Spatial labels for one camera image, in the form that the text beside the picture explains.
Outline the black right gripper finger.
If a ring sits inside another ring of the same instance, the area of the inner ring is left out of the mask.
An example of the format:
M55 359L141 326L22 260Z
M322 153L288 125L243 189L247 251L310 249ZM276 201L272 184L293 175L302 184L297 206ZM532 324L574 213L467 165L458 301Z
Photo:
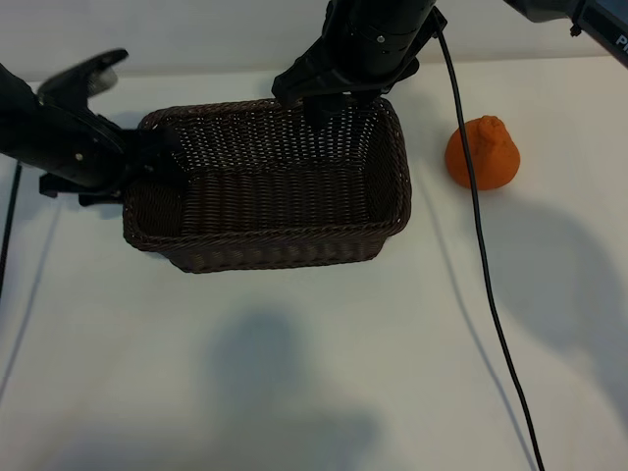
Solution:
M291 67L274 78L272 93L283 107L299 99L346 92L381 91L381 82L343 71L323 41L316 41Z
M345 93L307 96L302 99L306 123L315 131L323 129L343 113L347 105Z

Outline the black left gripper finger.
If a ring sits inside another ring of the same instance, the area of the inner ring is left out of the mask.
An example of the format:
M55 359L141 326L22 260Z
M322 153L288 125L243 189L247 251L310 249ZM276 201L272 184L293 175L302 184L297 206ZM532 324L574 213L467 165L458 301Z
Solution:
M175 154L182 148L178 135L169 128L123 130L125 182L187 185L187 175Z

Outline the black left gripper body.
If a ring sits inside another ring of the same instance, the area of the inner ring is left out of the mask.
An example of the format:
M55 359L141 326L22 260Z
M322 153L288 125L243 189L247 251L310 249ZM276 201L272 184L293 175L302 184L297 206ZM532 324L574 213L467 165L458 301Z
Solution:
M40 194L73 194L81 206L122 202L124 129L88 107L116 81L110 63L80 63L34 91L1 69L1 153L44 172Z

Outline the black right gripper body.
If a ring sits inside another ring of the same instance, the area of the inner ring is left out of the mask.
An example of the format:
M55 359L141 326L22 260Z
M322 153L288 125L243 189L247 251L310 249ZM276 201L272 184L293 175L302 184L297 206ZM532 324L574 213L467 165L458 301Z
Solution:
M434 1L331 1L322 29L327 93L386 94L418 72L417 56L447 25Z

